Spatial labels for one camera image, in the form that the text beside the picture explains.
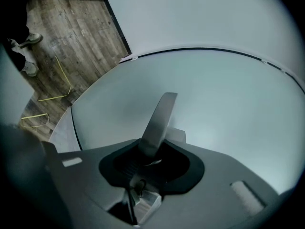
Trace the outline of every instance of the wooden floor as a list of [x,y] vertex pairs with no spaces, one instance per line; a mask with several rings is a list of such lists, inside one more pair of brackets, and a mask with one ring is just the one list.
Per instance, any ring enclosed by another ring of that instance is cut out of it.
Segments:
[[[40,69],[36,77],[22,73],[35,90],[23,117],[48,113],[47,125],[27,128],[41,140],[48,140],[66,109],[128,53],[103,0],[30,0],[28,27],[31,32],[42,34],[43,40],[21,49],[27,60]],[[67,97],[38,102],[65,95],[69,90],[55,56],[72,90]],[[46,121],[47,117],[42,116],[22,124],[34,126]]]

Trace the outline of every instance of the yellow cable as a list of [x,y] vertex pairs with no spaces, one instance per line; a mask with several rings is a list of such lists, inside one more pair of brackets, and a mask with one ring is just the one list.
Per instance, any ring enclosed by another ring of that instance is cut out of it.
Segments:
[[48,116],[48,120],[47,120],[47,123],[43,124],[43,125],[46,125],[49,123],[49,115],[48,113],[45,113],[45,114],[38,114],[38,115],[33,115],[33,116],[29,116],[29,117],[23,117],[21,118],[21,126],[22,127],[25,127],[25,128],[34,128],[34,127],[40,127],[40,126],[43,126],[43,125],[36,125],[36,126],[24,126],[22,121],[25,120],[25,119],[31,119],[31,118],[36,118],[36,117],[40,117],[40,116],[44,116],[44,115],[47,115]]
[[39,100],[38,100],[39,102],[41,102],[41,101],[47,101],[47,100],[52,100],[52,99],[56,99],[56,98],[61,98],[61,97],[66,97],[66,96],[69,95],[69,93],[70,93],[70,91],[71,91],[72,85],[71,85],[71,83],[69,82],[69,80],[68,80],[68,78],[67,78],[65,72],[63,71],[62,66],[61,66],[61,63],[59,62],[58,58],[57,58],[56,56],[55,56],[55,58],[56,58],[56,60],[57,60],[58,66],[59,66],[60,69],[61,69],[61,72],[63,73],[64,77],[66,78],[66,80],[67,80],[67,82],[68,82],[68,84],[70,85],[69,91],[68,91],[67,95],[58,96],[58,97],[51,97],[51,98],[46,98],[46,99],[39,99]]

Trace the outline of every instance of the metal blade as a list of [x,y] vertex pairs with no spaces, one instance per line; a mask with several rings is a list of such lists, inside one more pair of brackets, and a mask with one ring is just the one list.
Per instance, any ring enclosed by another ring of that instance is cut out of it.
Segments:
[[178,94],[164,93],[139,142],[139,150],[148,158],[154,158],[166,135],[173,106]]

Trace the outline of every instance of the black edge strip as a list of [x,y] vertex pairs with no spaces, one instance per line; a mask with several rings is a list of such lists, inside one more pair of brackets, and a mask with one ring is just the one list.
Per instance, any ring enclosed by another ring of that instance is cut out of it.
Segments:
[[[153,54],[163,53],[163,52],[173,52],[173,51],[183,51],[183,50],[211,50],[211,51],[231,52],[231,53],[236,53],[236,54],[239,54],[239,55],[243,55],[243,56],[250,57],[250,58],[253,58],[253,59],[256,59],[256,60],[261,61],[260,58],[255,57],[255,56],[252,56],[252,55],[249,55],[249,54],[246,54],[246,53],[243,53],[243,52],[238,52],[238,51],[229,50],[229,49],[205,48],[205,47],[169,49],[169,50],[158,51],[158,52],[152,52],[152,53],[140,55],[140,56],[138,56],[138,58],[142,58],[142,57],[149,56],[149,55],[153,55]],[[132,59],[128,59],[128,60],[122,61],[122,62],[120,62],[120,63],[124,63],[124,62],[130,61],[130,60],[132,60]],[[274,67],[274,68],[276,68],[276,69],[278,69],[278,70],[281,70],[280,67],[277,67],[277,66],[275,66],[274,64],[269,63],[269,62],[267,62],[267,63],[268,63],[268,65],[270,65],[270,66],[272,66],[272,67]],[[297,85],[301,88],[302,92],[305,94],[305,91],[303,90],[303,88],[301,87],[301,85],[299,84],[299,82],[297,82],[297,80],[296,80],[292,75],[290,75],[289,73],[286,72],[286,74],[287,74],[288,76],[290,76],[290,77],[295,81],[295,83],[297,83]]]
[[[175,48],[175,49],[168,49],[168,50],[157,51],[157,52],[151,52],[151,53],[148,53],[148,54],[140,55],[140,56],[138,56],[138,58],[142,58],[142,57],[149,56],[149,55],[153,55],[153,54],[157,54],[157,53],[173,52],[173,51],[184,51],[184,50],[211,50],[211,51],[231,52],[231,53],[236,53],[236,54],[239,54],[239,55],[247,56],[247,57],[250,57],[250,58],[259,60],[259,61],[261,60],[261,59],[258,58],[258,57],[255,57],[255,56],[252,56],[252,55],[243,53],[243,52],[238,52],[238,51],[229,50],[229,49],[222,49],[222,48],[208,48],[208,47],[194,47],[194,48]],[[120,63],[124,63],[124,62],[130,61],[130,60],[131,60],[131,59],[128,59],[128,60],[125,60],[125,61],[120,62]]]
[[129,56],[132,53],[132,51],[130,50],[130,47],[129,47],[128,43],[127,43],[127,40],[126,40],[126,38],[125,38],[121,28],[120,28],[120,25],[119,25],[115,15],[114,15],[113,11],[112,11],[110,3],[108,2],[108,0],[103,0],[103,1],[105,2],[105,5],[106,5],[106,7],[108,9],[108,12],[110,13],[110,16],[112,18],[114,26],[117,29],[117,31],[118,31],[118,33],[120,35],[120,38],[121,38],[121,40],[122,40],[122,42],[123,42],[123,44],[124,44],[124,46],[125,46],[125,48],[126,48],[126,50],[128,52],[128,55],[126,55],[126,57],[127,57],[127,56]]
[[76,136],[76,139],[77,139],[77,143],[78,143],[78,146],[80,147],[80,149],[82,151],[81,143],[80,143],[80,140],[78,139],[77,132],[76,132],[76,129],[75,129],[73,113],[72,113],[72,106],[71,106],[71,117],[72,117],[72,123],[73,123],[73,128],[74,128],[75,136]]
[[270,66],[272,66],[272,67],[274,67],[274,68],[276,68],[276,69],[278,69],[278,70],[281,70],[281,68],[280,67],[277,67],[277,66],[275,66],[273,63],[267,63],[268,65],[270,65]]
[[297,83],[297,85],[301,88],[302,92],[305,94],[305,91],[303,90],[299,82],[297,82],[297,80],[291,74],[286,72],[286,75],[290,76],[295,81],[295,83]]

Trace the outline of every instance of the shoe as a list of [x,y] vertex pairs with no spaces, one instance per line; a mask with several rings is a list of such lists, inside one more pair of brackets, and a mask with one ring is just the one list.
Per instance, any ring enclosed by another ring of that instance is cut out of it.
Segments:
[[26,61],[22,71],[24,71],[28,76],[34,77],[37,75],[39,68],[29,61]]
[[14,39],[8,38],[8,44],[10,45],[10,48],[13,48],[18,45],[18,43]]
[[29,36],[27,37],[27,39],[25,40],[25,42],[19,44],[19,47],[24,47],[25,45],[28,44],[35,44],[40,42],[40,40],[42,39],[42,35],[38,34],[38,33],[30,33]]

